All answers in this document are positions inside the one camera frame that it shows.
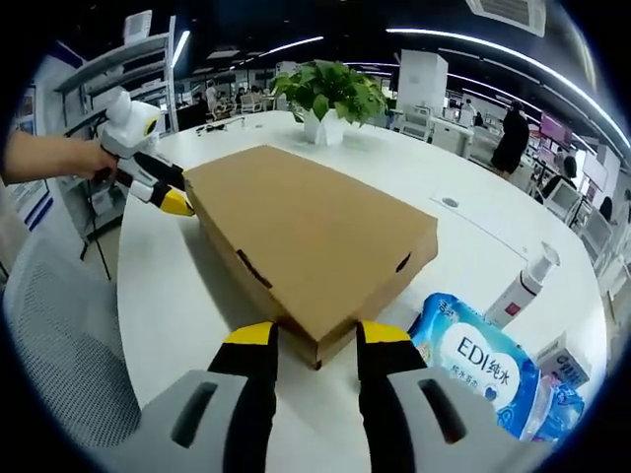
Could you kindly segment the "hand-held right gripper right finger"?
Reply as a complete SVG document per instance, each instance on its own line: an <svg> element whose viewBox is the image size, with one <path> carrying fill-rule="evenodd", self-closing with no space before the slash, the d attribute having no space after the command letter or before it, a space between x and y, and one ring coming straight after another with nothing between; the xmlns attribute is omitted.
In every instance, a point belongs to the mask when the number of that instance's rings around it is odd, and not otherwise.
<svg viewBox="0 0 631 473"><path fill-rule="evenodd" d="M534 472L550 453L499 427L491 404L429 368L408 334L356 324L359 410L374 472Z"/></svg>

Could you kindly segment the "person's left hand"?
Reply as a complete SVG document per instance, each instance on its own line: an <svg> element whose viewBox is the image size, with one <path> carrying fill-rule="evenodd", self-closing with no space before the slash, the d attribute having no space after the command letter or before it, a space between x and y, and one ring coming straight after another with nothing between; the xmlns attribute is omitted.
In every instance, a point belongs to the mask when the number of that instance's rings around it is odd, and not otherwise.
<svg viewBox="0 0 631 473"><path fill-rule="evenodd" d="M98 143L83 142L74 161L73 173L84 178L110 175L117 169L117 159Z"/></svg>

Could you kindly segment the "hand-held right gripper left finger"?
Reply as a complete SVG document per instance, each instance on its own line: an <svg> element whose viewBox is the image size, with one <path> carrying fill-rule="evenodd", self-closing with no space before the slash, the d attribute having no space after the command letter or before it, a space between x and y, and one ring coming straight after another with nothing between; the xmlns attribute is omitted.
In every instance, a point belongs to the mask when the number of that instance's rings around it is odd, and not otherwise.
<svg viewBox="0 0 631 473"><path fill-rule="evenodd" d="M276 412L278 327L232 332L207 370L190 371L143 409L142 472L263 472Z"/></svg>

